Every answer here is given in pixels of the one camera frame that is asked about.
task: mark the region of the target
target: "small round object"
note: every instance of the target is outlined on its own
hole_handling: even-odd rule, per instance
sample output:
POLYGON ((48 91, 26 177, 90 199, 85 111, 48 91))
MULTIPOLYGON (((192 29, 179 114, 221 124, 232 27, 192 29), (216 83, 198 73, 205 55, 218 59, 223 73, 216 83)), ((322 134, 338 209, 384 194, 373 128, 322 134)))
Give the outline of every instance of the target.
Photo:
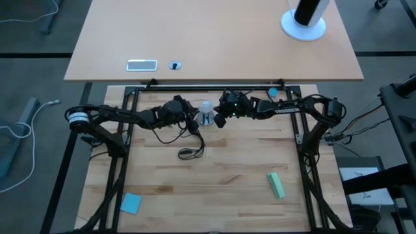
POLYGON ((179 70, 181 69, 181 67, 182 67, 182 63, 180 61, 175 60, 169 63, 169 68, 171 70, 179 70))
POLYGON ((70 123, 70 129, 76 130, 78 133, 82 131, 82 126, 87 125, 89 122, 87 113, 83 112, 75 112, 70 114, 68 120, 70 123))
POLYGON ((320 18, 317 24, 305 27, 294 20, 294 12, 295 10, 287 11, 280 21, 281 28, 288 36, 301 42, 312 42, 324 36, 326 31, 324 19, 320 18))
POLYGON ((271 98, 275 98, 278 96, 279 91, 277 90, 277 88, 269 88, 268 89, 268 94, 270 95, 271 98))
POLYGON ((87 123, 89 122, 88 115, 87 113, 84 113, 84 112, 75 112, 73 114, 70 114, 68 119, 70 123, 75 122, 75 121, 82 121, 82 122, 87 122, 87 123))
POLYGON ((374 7, 375 7, 375 9, 377 9, 377 10, 381 10, 381 9, 385 8, 385 6, 386 6, 386 5, 387 5, 387 2, 385 2, 385 3, 383 3, 383 4, 380 4, 379 0, 377 0, 377 1, 374 3, 374 7))

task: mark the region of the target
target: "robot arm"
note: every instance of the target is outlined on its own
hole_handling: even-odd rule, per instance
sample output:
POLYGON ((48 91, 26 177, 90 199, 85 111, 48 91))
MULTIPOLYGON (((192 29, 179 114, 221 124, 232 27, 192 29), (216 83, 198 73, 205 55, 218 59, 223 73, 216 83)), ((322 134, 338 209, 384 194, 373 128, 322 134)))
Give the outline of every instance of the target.
POLYGON ((162 107, 154 107, 140 112, 118 109, 108 105, 84 105, 72 107, 65 112, 65 118, 70 123, 70 129, 77 133, 92 135, 107 146, 110 157, 122 157, 125 153, 125 143, 120 133, 110 133, 100 126, 103 122, 114 121, 127 124, 137 124, 143 129, 162 128, 180 122, 186 122, 190 132, 198 129, 193 121, 198 109, 192 107, 189 101, 175 96, 173 100, 162 107))
POLYGON ((337 101, 318 94, 297 100, 277 102, 261 100, 251 97, 248 99, 242 92, 227 91, 220 98, 220 105, 214 110, 218 113, 214 121, 219 128, 226 124, 226 118, 247 117, 254 120, 266 120, 276 114, 292 114, 304 112, 310 114, 318 121, 314 128, 303 135, 302 151, 306 155, 317 155, 319 141, 330 127, 335 127, 341 122, 345 106, 337 101), (315 104, 322 104, 322 112, 315 108, 315 104))

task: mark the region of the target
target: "wooden table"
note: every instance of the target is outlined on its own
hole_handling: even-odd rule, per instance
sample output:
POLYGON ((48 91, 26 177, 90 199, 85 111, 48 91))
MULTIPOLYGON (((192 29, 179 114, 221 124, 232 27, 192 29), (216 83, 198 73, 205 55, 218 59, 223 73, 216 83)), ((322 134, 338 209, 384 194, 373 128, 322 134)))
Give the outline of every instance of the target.
POLYGON ((287 0, 95 0, 65 80, 363 80, 334 1, 316 42, 282 31, 288 9, 287 0), (158 60, 157 71, 127 72, 130 59, 158 60), (180 70, 169 69, 173 60, 180 70))
MULTIPOLYGON (((301 87, 304 96, 317 93, 315 85, 301 87)), ((108 87, 105 103, 120 107, 123 93, 124 86, 108 87)), ((142 93, 138 110, 163 105, 175 94, 142 93)), ((199 107, 203 100, 218 103, 221 92, 180 94, 199 107)), ((252 95, 266 98, 264 92, 252 95)), ((283 92, 279 95, 285 99, 283 92)), ((308 116, 308 123, 312 127, 315 121, 308 116)), ((114 132, 117 123, 103 126, 114 132)), ((310 230, 288 114, 261 121, 232 118, 223 129, 212 125, 200 131, 206 143, 204 155, 182 161, 177 158, 178 151, 198 148, 197 138, 180 138, 163 145, 151 131, 135 126, 124 192, 142 196, 142 203, 137 215, 120 213, 119 232, 310 230), (286 198, 273 195, 266 177, 269 172, 279 174, 286 198)), ((157 132, 168 140, 177 136, 179 129, 165 127, 157 132)), ((97 148, 93 154, 101 151, 106 149, 97 148)), ((110 161, 107 155, 90 161, 75 228, 83 225, 101 203, 110 161)), ((318 171, 325 200, 345 224, 351 225, 332 147, 320 147, 318 171)))

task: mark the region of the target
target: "green block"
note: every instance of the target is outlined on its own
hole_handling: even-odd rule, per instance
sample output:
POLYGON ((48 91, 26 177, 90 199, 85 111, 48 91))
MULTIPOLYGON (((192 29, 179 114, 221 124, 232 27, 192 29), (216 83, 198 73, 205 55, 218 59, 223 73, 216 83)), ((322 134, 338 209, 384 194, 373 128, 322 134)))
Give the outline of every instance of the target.
POLYGON ((272 189, 276 198, 284 198, 286 196, 283 186, 281 185, 279 176, 275 172, 267 174, 267 178, 272 185, 272 189))

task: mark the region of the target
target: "white cable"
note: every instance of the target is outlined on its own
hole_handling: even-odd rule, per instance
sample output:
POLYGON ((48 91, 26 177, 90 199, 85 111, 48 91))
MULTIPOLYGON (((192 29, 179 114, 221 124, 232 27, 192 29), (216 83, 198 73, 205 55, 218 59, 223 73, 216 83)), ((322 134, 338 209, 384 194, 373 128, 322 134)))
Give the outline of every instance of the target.
POLYGON ((34 146, 35 146, 35 143, 36 143, 36 139, 34 137, 34 128, 33 128, 34 118, 40 112, 40 110, 42 110, 42 108, 45 107, 46 105, 55 105, 55 104, 59 104, 59 103, 60 103, 59 100, 48 101, 47 103, 42 104, 39 107, 39 109, 33 114, 32 121, 31 121, 31 129, 32 129, 32 133, 33 133, 32 134, 32 139, 33 139, 33 143, 32 143, 32 170, 31 170, 31 172, 29 173, 29 175, 25 179, 23 179, 19 183, 16 183, 15 185, 12 185, 11 187, 8 187, 6 189, 0 190, 0 193, 7 192, 10 189, 16 188, 17 186, 21 185, 22 183, 24 183, 26 180, 28 180, 32 176, 32 174, 34 172, 34 146))
POLYGON ((29 126, 29 124, 27 124, 27 123, 23 123, 23 122, 18 122, 18 123, 16 123, 16 124, 21 124, 21 125, 26 126, 26 127, 29 129, 29 133, 27 133, 26 135, 23 135, 23 136, 19 136, 19 135, 17 135, 15 132, 13 132, 13 130, 12 130, 11 128, 9 128, 9 126, 0 126, 0 129, 8 129, 8 130, 10 131, 10 133, 12 133, 12 135, 13 135, 14 137, 16 137, 16 138, 20 138, 20 139, 26 138, 26 137, 28 137, 28 136, 30 136, 30 135, 31 135, 31 133, 32 133, 32 128, 29 126))
POLYGON ((294 15, 293 15, 293 11, 292 11, 292 3, 291 3, 291 0, 287 0, 287 2, 289 4, 289 10, 291 11, 292 18, 294 19, 294 15))
POLYGON ((46 16, 51 16, 51 15, 53 15, 53 14, 56 14, 56 13, 58 13, 58 11, 59 11, 59 6, 57 5, 57 3, 55 2, 55 0, 52 0, 52 2, 53 2, 53 4, 55 4, 55 6, 56 6, 56 10, 54 11, 54 12, 51 12, 51 13, 48 13, 48 14, 44 14, 44 15, 42 15, 42 16, 39 16, 39 17, 37 17, 36 19, 31 19, 31 20, 27 20, 27 19, 6 19, 6 20, 0 20, 0 23, 7 23, 7 22, 13 22, 13 21, 16 21, 16 22, 24 22, 24 23, 33 23, 33 22, 36 22, 36 21, 38 21, 38 20, 40 20, 40 19, 42 19, 43 17, 46 17, 46 16))
POLYGON ((371 103, 373 103, 373 102, 375 102, 375 101, 377 101, 378 99, 379 99, 380 97, 376 97, 376 98, 374 98, 372 101, 370 101, 369 103, 367 103, 367 104, 365 104, 362 108, 360 108, 359 110, 358 110, 358 113, 360 113, 365 107, 368 107, 371 103))

